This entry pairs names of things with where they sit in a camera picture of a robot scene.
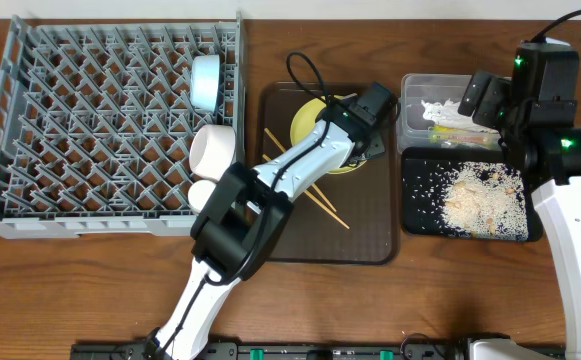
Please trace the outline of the white tissue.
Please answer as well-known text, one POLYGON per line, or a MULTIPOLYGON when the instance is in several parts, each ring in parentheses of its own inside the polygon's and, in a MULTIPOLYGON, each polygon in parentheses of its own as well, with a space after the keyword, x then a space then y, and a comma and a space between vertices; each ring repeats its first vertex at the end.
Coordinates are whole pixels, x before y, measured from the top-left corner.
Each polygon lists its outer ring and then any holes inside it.
POLYGON ((423 118, 435 125, 470 132, 494 132, 493 129, 474 123, 471 117, 459 114, 459 102, 453 102, 451 99, 444 103, 421 101, 421 105, 424 108, 423 118))

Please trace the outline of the green orange snack wrapper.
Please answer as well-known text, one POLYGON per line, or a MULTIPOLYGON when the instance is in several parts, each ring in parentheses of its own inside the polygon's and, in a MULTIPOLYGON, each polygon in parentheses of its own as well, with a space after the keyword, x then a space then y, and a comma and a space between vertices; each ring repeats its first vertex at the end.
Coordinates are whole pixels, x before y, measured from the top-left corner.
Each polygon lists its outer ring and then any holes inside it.
POLYGON ((465 146, 493 150, 498 146, 499 136, 435 125, 430 129, 429 141, 446 148, 465 146))

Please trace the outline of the yellow round plate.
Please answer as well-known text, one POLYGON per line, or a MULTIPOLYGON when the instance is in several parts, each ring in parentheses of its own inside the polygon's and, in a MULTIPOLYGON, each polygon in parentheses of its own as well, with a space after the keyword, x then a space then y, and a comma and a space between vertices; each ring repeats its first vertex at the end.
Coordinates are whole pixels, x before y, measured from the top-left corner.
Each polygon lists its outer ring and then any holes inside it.
MULTIPOLYGON (((290 125, 290 141, 293 146, 301 142, 315 126, 315 123, 321 118, 321 113, 325 110, 326 105, 317 99, 312 99, 305 103, 294 115, 290 125)), ((355 171, 357 168, 364 166, 366 160, 353 162, 350 165, 334 169, 329 172, 330 175, 345 174, 355 171)))

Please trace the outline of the wooden chopstick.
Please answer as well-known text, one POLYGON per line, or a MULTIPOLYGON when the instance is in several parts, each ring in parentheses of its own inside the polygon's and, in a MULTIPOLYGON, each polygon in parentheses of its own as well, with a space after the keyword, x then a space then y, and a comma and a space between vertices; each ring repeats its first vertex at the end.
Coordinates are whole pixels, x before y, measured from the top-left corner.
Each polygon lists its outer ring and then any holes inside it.
POLYGON ((313 193, 311 193, 309 190, 306 190, 304 191, 304 194, 317 206, 319 206, 323 211, 325 211, 330 217, 336 220, 341 226, 343 226, 347 230, 350 229, 350 226, 346 222, 344 222, 339 216, 337 216, 336 213, 333 212, 326 204, 321 202, 313 193))
MULTIPOLYGON (((281 144, 281 142, 276 138, 276 136, 268 128, 264 128, 264 132, 274 142, 274 144, 279 148, 280 151, 286 152, 286 148, 281 144)), ((321 197, 321 199, 325 201, 325 203, 327 204, 327 206, 331 210, 333 210, 334 212, 337 212, 337 209, 334 207, 334 205, 331 203, 331 201, 327 198, 327 196, 323 193, 323 191, 318 187, 318 185, 313 184, 312 188, 321 197)))

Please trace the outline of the white round bowl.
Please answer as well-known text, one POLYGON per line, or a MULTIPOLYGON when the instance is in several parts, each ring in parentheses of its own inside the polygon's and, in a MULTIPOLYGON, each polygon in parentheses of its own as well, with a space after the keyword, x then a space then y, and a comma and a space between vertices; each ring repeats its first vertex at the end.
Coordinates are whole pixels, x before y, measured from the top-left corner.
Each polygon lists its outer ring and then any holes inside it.
POLYGON ((207 124, 195 135, 189 164, 195 175, 219 181, 235 156, 236 135, 232 127, 207 124))

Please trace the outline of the white cup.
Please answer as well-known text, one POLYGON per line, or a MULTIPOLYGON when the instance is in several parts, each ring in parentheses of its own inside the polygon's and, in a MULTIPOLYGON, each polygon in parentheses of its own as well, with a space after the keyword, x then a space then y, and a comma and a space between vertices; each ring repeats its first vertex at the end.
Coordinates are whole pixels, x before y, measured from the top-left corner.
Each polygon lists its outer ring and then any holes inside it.
POLYGON ((194 182, 188 190, 187 198, 190 209, 199 214, 216 188, 216 183, 202 179, 194 182))

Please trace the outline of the light blue bowl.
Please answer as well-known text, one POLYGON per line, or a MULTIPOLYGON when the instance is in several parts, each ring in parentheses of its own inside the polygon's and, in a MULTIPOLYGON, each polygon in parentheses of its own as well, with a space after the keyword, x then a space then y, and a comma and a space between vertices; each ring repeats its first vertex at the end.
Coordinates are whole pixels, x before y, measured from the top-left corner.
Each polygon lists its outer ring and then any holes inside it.
POLYGON ((214 112, 217 107, 220 82, 220 57, 197 56, 192 63, 191 104, 204 111, 214 112))

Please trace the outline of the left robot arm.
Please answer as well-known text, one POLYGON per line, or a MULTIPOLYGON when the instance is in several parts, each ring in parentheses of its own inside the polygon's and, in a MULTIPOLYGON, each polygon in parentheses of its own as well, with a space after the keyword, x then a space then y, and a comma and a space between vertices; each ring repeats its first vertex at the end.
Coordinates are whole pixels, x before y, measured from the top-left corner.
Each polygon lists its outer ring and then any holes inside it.
POLYGON ((150 334, 146 359, 193 359, 228 295, 251 278, 276 246, 295 199, 327 173, 374 149, 397 104, 373 83, 361 95, 318 96, 324 104, 313 129, 277 158, 252 169, 236 162, 216 184, 191 236, 188 283, 168 322, 150 334))

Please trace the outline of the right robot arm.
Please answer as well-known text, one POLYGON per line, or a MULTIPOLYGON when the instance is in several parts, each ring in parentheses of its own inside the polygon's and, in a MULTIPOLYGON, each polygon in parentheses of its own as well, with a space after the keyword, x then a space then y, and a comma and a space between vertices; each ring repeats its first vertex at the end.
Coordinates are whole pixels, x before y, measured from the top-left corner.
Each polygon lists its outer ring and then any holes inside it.
POLYGON ((581 359, 581 127, 574 124, 579 54, 533 40, 505 78, 476 72, 458 112, 500 134, 549 241, 566 324, 565 356, 581 359))

